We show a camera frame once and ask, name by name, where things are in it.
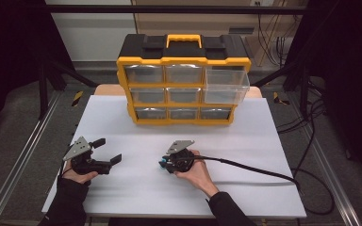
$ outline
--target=metal bracket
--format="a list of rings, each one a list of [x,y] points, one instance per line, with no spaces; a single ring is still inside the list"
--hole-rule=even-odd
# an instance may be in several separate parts
[[[167,154],[178,153],[193,144],[195,140],[176,140],[167,151]]]
[[[79,156],[82,153],[85,153],[90,150],[91,150],[91,146],[88,143],[88,141],[85,140],[84,137],[80,137],[77,141],[74,142],[74,145],[72,146],[72,148],[63,157],[63,161],[72,159],[72,158]]]

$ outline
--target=white tabletop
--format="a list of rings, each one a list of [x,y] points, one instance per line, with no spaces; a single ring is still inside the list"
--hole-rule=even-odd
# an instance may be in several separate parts
[[[192,139],[191,150],[291,176],[266,99],[245,99],[231,125],[136,125],[123,96],[91,96],[74,140],[104,137],[95,160],[108,161],[122,153],[123,161],[109,175],[93,179],[84,202],[90,216],[149,218],[213,218],[206,195],[187,181],[161,169],[158,161],[173,141]],[[219,190],[227,191],[253,218],[304,218],[296,186],[220,162],[206,160]],[[54,183],[42,212],[56,194]]]

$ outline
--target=hand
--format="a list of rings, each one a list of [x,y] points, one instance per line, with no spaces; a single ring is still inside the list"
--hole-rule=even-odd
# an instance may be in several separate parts
[[[66,167],[64,168],[62,178],[66,178],[69,180],[73,180],[79,184],[84,184],[87,181],[92,180],[94,177],[98,175],[97,171],[92,171],[84,175],[80,175],[76,173],[74,170],[72,170],[72,161],[69,160],[66,162]]]
[[[195,155],[200,155],[198,151],[192,152]],[[203,159],[195,159],[192,168],[189,171],[175,171],[174,174],[178,178],[183,178],[189,181],[193,186],[205,192],[209,198],[219,192],[219,189],[211,181],[206,163]]]

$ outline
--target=yellow storage organizer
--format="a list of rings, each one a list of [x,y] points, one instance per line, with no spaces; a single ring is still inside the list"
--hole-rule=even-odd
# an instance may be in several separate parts
[[[230,124],[249,89],[238,35],[127,35],[117,59],[136,124]]]

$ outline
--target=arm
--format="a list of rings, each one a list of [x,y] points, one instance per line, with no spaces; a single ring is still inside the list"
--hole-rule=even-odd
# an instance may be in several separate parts
[[[195,155],[200,155],[198,151],[192,151]],[[206,163],[202,159],[195,159],[192,168],[187,172],[176,171],[174,173],[178,178],[184,178],[193,184],[196,188],[205,192],[210,198],[208,202],[211,212],[216,217],[219,225],[255,225],[240,210],[231,196],[226,192],[220,192],[214,185],[208,173]]]
[[[98,173],[94,171],[85,175],[78,175],[71,168],[69,161],[63,177],[58,179],[57,194],[39,226],[84,225],[87,215],[82,203],[88,193],[88,186],[84,183],[96,177]]]

